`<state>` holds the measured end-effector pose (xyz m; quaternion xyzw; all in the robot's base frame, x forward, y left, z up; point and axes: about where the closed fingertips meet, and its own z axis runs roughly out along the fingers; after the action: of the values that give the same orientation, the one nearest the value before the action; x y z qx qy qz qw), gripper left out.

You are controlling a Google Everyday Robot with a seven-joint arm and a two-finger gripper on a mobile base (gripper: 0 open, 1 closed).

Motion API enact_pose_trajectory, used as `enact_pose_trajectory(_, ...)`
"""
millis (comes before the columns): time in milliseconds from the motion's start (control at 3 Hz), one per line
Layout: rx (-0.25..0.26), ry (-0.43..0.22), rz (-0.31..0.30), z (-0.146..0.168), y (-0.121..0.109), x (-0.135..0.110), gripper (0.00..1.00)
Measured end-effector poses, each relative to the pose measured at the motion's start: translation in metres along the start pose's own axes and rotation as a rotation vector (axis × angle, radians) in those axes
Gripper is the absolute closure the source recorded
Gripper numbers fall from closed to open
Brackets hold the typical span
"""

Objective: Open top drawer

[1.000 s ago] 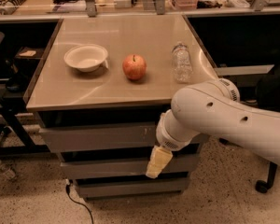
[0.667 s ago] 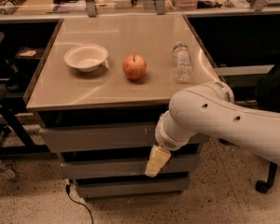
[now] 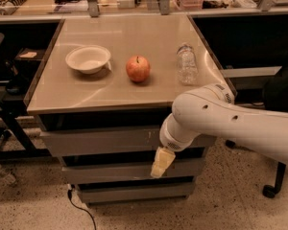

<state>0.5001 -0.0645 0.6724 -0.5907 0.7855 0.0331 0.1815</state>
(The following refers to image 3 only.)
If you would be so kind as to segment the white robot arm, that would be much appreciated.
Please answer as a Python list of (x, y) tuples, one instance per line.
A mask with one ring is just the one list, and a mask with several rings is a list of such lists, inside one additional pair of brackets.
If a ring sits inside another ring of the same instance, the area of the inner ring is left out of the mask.
[(160, 178), (176, 153), (201, 134), (222, 137), (288, 165), (288, 113), (238, 106), (225, 84), (178, 95), (164, 120), (151, 177)]

